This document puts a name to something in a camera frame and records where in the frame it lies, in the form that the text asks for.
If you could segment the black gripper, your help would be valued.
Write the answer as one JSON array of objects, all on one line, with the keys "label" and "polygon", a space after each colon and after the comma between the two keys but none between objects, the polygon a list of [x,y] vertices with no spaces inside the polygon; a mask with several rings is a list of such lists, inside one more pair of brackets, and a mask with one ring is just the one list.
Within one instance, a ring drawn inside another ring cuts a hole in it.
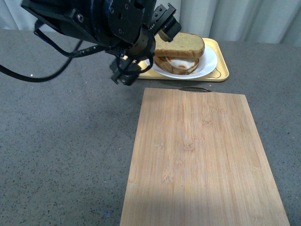
[{"label": "black gripper", "polygon": [[[155,35],[172,42],[182,26],[174,17],[175,7],[155,0],[95,0],[95,43],[111,54],[124,54],[132,59],[146,59],[155,48]],[[132,59],[116,57],[110,64],[111,79],[131,86],[138,78],[141,67]]]}]

